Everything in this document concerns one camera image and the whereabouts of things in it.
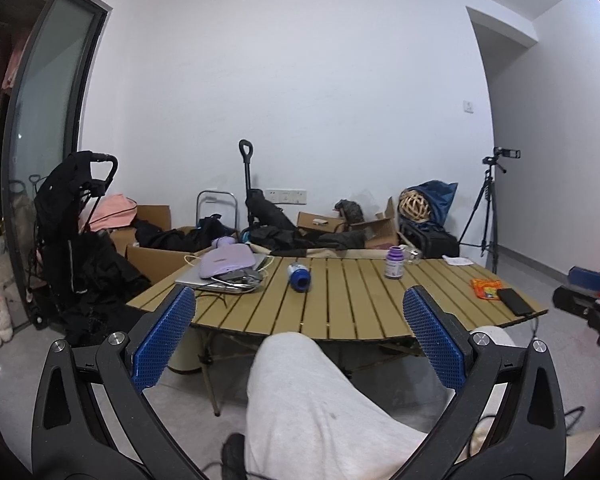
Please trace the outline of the purple supplement bottle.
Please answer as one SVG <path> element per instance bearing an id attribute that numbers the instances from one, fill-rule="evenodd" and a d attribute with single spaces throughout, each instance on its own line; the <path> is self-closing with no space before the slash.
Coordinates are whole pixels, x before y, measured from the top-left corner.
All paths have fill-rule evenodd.
<path id="1" fill-rule="evenodd" d="M 385 258 L 385 277 L 398 280 L 404 273 L 404 251 L 400 246 L 391 246 Z"/>

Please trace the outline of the blue supplement bottle white label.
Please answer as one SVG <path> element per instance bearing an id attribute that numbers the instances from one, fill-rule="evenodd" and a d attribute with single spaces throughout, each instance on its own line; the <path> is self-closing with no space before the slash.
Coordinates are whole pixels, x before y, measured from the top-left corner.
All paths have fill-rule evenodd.
<path id="1" fill-rule="evenodd" d="M 289 286 L 295 292 L 307 292 L 311 286 L 311 272 L 302 263 L 291 263 L 287 268 Z"/>

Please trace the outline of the orange snack packet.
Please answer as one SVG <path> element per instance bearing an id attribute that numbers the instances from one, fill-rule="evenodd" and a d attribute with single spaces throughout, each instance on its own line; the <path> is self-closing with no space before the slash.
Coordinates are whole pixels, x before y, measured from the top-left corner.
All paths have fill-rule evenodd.
<path id="1" fill-rule="evenodd" d="M 500 280 L 483 280 L 472 278 L 470 286 L 475 296 L 481 300 L 499 300 L 498 292 L 504 288 Z"/>

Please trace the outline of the white paper note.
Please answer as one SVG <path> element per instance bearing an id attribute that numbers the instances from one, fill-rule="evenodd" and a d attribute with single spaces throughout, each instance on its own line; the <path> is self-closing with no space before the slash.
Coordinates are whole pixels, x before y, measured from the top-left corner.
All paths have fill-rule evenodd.
<path id="1" fill-rule="evenodd" d="M 442 259 L 449 266 L 472 266 L 474 264 L 472 260 L 465 257 L 450 257 L 447 255 L 443 255 Z"/>

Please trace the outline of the clear plastic wrapper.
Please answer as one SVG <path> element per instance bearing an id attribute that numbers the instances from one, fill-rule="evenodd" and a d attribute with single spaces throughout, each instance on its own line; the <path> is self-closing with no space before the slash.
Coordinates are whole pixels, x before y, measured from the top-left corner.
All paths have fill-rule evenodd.
<path id="1" fill-rule="evenodd" d="M 420 249 L 407 245 L 400 245 L 399 248 L 406 264 L 418 263 L 422 260 L 422 251 Z"/>

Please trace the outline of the black suitcase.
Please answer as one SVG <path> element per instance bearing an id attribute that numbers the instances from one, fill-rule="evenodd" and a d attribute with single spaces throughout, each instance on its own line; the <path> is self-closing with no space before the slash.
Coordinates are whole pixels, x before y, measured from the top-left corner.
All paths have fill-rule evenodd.
<path id="1" fill-rule="evenodd" d="M 440 226 L 430 226 L 427 222 L 417 223 L 408 219 L 401 219 L 399 226 L 401 234 L 422 252 L 424 259 L 460 255 L 460 243 L 457 238 Z"/>

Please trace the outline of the black tripod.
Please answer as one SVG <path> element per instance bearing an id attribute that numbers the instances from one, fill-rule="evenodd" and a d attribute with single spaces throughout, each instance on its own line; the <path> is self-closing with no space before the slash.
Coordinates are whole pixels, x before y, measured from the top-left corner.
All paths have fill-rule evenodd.
<path id="1" fill-rule="evenodd" d="M 494 274 L 498 273 L 498 264 L 500 263 L 500 246 L 498 246 L 498 202 L 496 201 L 495 192 L 495 174 L 498 170 L 500 170 L 502 174 L 506 174 L 507 172 L 500 164 L 501 154 L 500 151 L 495 151 L 492 155 L 486 156 L 482 160 L 483 165 L 486 166 L 483 182 L 474 206 L 472 206 L 469 218 L 463 231 L 460 233 L 460 239 L 458 240 L 460 246 L 479 248 L 481 255 L 489 256 L 491 258 L 491 272 Z M 486 204 L 486 212 L 484 213 L 481 242 L 479 244 L 467 243 L 464 241 L 464 238 L 482 203 Z"/>

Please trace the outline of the black baby stroller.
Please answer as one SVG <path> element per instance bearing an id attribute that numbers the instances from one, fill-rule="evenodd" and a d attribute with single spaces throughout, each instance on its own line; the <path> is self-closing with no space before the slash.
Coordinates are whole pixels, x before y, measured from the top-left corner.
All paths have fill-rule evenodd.
<path id="1" fill-rule="evenodd" d="M 32 321 L 70 344 L 100 344 L 127 333 L 143 312 L 128 305 L 149 287 L 143 273 L 117 252 L 110 235 L 80 223 L 89 204 L 104 198 L 118 160 L 108 154 L 69 154 L 42 182 L 34 199 L 30 263 L 42 281 L 32 289 Z"/>

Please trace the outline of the dark blue cloth bag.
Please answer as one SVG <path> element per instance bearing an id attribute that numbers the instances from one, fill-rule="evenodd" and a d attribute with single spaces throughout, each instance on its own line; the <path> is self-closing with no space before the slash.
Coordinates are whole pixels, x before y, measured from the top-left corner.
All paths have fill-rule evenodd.
<path id="1" fill-rule="evenodd" d="M 448 218 L 458 184 L 446 183 L 440 180 L 430 180 L 419 185 L 411 186 L 409 191 L 419 193 L 430 208 L 430 222 L 444 226 Z"/>

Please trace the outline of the grey knitted hat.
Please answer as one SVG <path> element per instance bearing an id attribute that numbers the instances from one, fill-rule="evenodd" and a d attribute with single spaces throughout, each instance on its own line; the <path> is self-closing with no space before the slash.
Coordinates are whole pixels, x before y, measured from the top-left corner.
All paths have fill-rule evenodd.
<path id="1" fill-rule="evenodd" d="M 334 205 L 334 209 L 349 224 L 358 224 L 365 221 L 361 206 L 353 200 L 338 200 Z"/>

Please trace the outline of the person's leg grey sweatpants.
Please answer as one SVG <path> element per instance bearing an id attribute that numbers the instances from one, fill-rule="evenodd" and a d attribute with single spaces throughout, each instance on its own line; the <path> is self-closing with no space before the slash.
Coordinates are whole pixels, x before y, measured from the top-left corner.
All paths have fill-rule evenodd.
<path id="1" fill-rule="evenodd" d="M 299 333 L 265 338 L 248 385 L 245 466 L 274 479 L 388 479 L 426 434 L 350 383 Z"/>

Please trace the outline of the grey power adapter pouch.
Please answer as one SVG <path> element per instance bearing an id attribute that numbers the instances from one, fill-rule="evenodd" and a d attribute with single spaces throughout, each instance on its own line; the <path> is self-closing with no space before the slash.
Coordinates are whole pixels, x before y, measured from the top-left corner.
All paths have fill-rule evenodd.
<path id="1" fill-rule="evenodd" d="M 212 276 L 209 285 L 228 294 L 245 294 L 260 287 L 264 276 L 259 271 L 245 268 Z"/>

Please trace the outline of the silver laptop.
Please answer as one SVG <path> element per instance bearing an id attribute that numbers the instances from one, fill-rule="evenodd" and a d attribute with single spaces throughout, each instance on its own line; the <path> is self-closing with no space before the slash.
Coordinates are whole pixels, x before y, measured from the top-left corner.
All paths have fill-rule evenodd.
<path id="1" fill-rule="evenodd" d="M 255 257 L 257 264 L 251 269 L 259 271 L 265 277 L 265 268 L 273 261 L 273 259 L 262 254 L 257 254 Z M 205 280 L 204 278 L 200 277 L 198 272 L 198 264 L 195 264 L 194 266 L 189 266 L 188 269 L 175 280 L 175 283 L 186 285 L 192 289 L 201 290 L 202 292 L 222 292 L 222 290 L 211 287 L 209 285 L 209 280 L 210 278 Z"/>

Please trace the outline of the pink backpack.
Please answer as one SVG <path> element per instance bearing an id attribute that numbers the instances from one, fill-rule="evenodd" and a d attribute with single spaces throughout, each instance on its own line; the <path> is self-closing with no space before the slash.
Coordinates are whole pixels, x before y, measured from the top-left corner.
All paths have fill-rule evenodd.
<path id="1" fill-rule="evenodd" d="M 86 226 L 89 231 L 115 230 L 127 228 L 137 214 L 137 202 L 123 194 L 105 196 L 94 210 L 84 212 L 79 229 Z"/>

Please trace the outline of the white wall socket strip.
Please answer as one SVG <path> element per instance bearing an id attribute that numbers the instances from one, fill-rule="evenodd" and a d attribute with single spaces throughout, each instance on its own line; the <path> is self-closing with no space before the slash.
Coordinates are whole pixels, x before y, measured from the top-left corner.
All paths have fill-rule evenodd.
<path id="1" fill-rule="evenodd" d="M 267 188 L 265 198 L 277 205 L 305 205 L 306 190 L 282 190 L 281 188 Z"/>

